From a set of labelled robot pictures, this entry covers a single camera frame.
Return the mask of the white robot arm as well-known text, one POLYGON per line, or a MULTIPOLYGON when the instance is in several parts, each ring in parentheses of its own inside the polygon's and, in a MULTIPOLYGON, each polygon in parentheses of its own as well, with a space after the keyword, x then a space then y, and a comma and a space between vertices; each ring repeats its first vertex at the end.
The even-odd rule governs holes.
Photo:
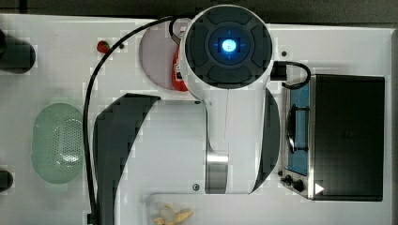
POLYGON ((267 83, 274 66, 268 26, 235 5, 209 7, 189 23, 179 42, 179 67, 186 100, 206 114, 205 150, 162 163, 156 184, 150 175, 156 156, 135 164, 136 177, 122 187, 134 142, 149 112, 166 99, 126 94, 99 114, 93 147, 98 182, 99 225, 120 225, 116 196, 130 200, 127 218, 142 225, 139 202, 152 194, 250 194, 272 167, 263 162, 266 146, 267 83))

